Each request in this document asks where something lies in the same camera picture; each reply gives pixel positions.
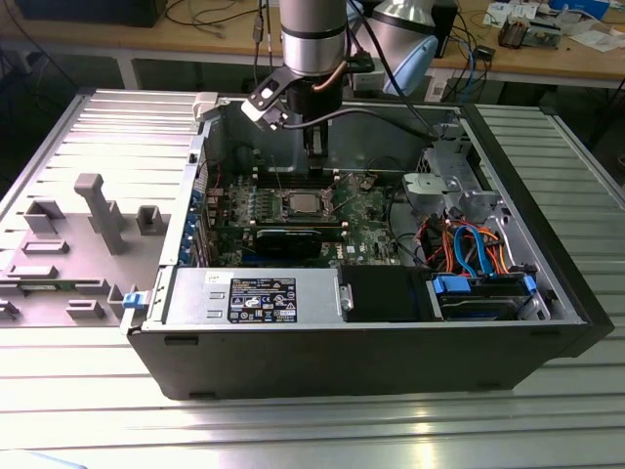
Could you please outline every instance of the warning label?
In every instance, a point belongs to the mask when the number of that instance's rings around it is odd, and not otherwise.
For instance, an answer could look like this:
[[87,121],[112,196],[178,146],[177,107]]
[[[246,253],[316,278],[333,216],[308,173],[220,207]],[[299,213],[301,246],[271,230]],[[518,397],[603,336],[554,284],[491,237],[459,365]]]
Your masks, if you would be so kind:
[[297,322],[294,278],[233,278],[228,320],[234,324]]

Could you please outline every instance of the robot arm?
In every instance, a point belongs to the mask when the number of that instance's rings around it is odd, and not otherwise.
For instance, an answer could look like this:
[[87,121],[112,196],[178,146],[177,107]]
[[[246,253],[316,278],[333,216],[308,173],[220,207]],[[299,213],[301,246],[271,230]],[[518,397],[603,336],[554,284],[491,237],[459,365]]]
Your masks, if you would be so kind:
[[[354,11],[358,6],[354,0],[348,1],[353,15],[361,17],[359,11]],[[415,7],[419,2],[429,3],[427,11]],[[390,39],[398,37],[404,55],[403,62],[396,61],[401,53],[393,53],[392,69],[412,89],[425,75],[436,50],[436,44],[432,47],[429,42],[426,54],[419,55],[415,66],[413,51],[424,49],[424,38],[430,38],[433,30],[431,8],[432,0],[387,0],[376,8],[374,25],[382,25],[383,42],[392,49],[397,41]],[[370,52],[376,53],[380,44],[372,44],[371,41],[376,42],[373,37],[365,42],[360,34],[362,41],[358,43],[366,46],[357,48],[353,56],[352,51],[346,50],[350,32],[345,0],[280,0],[280,22],[284,66],[277,68],[249,95],[242,110],[254,122],[266,123],[273,130],[285,126],[289,117],[286,108],[300,114],[303,123],[311,124],[304,129],[303,144],[310,172],[315,173],[323,168],[328,153],[328,123],[322,117],[341,107],[343,75],[373,71],[375,64]],[[366,27],[363,34],[371,35],[369,29]],[[280,100],[283,96],[286,96],[286,108]]]

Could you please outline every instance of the slotted aluminum surface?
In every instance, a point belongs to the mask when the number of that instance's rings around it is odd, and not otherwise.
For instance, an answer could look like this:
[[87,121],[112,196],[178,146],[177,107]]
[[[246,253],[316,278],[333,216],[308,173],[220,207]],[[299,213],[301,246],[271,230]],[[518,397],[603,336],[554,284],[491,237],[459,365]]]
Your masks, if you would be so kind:
[[79,96],[2,202],[0,270],[23,240],[34,199],[53,199],[64,213],[90,213],[73,186],[80,173],[100,173],[103,193],[122,214],[157,205],[171,214],[197,133],[192,93],[99,90]]
[[479,111],[605,310],[625,311],[623,191],[559,118],[537,107]]
[[[533,174],[531,181],[546,176]],[[590,170],[575,175],[593,182]],[[553,223],[593,233],[592,223],[582,230],[558,215],[561,204],[551,207],[550,216],[561,217]],[[583,213],[604,211],[612,213]],[[116,328],[0,329],[0,446],[106,469],[625,465],[625,306],[622,293],[600,297],[614,333],[579,359],[548,363],[514,391],[487,394],[173,402]]]

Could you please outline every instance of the computer tower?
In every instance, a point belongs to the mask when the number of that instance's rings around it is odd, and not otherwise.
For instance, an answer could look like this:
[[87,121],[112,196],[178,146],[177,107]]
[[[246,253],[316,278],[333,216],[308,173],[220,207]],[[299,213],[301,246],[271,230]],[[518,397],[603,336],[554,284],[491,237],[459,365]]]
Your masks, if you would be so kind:
[[454,0],[435,0],[432,6],[432,18],[436,24],[435,36],[438,39],[438,48],[435,57],[441,58],[445,53],[449,34],[458,13],[458,5]]
[[153,27],[167,0],[15,0],[27,20],[102,22]]

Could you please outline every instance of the blue drive bracket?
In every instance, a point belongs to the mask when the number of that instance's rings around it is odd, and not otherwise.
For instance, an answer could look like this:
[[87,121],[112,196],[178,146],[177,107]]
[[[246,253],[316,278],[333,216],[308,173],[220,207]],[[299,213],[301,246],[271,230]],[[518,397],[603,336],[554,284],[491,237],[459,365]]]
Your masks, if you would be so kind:
[[466,277],[438,276],[433,282],[436,295],[441,293],[470,293],[471,285]]

